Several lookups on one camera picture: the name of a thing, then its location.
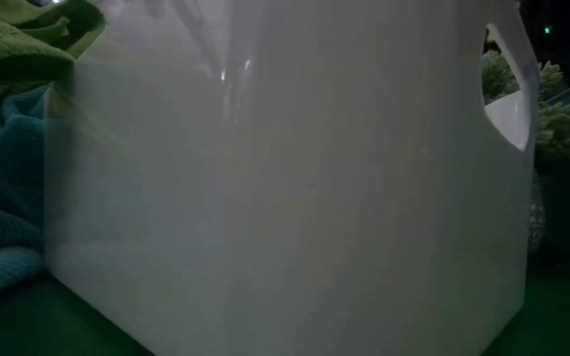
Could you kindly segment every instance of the green surface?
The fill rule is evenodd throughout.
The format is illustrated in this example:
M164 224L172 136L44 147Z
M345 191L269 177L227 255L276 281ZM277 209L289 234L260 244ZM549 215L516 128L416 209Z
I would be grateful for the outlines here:
M484 356L570 356L570 261L531 263L525 307ZM43 274L0 296L0 355L150 355Z

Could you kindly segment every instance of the towel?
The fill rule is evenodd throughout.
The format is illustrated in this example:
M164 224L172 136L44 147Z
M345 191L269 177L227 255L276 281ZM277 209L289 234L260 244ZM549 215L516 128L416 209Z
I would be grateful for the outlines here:
M85 0L46 7L0 0L0 99L63 75L104 27L102 13Z
M44 95L4 100L0 115L0 291L43 268Z

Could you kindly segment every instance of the plastic jug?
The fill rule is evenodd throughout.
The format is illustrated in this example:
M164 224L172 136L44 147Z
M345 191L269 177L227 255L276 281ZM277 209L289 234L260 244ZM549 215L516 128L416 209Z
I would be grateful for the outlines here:
M157 355L478 355L523 304L514 1L104 2L48 102L50 271ZM522 90L487 108L495 32Z

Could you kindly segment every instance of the green towel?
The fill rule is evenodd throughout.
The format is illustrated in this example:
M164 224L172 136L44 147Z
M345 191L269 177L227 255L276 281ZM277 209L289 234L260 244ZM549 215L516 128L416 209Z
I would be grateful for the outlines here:
M58 78L104 30L86 0L37 7L0 0L0 99Z

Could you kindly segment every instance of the blue towel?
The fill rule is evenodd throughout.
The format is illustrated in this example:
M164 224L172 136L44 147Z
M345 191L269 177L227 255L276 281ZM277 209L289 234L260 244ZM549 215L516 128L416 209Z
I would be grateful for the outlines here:
M0 292L43 268L46 86L5 99L0 116Z

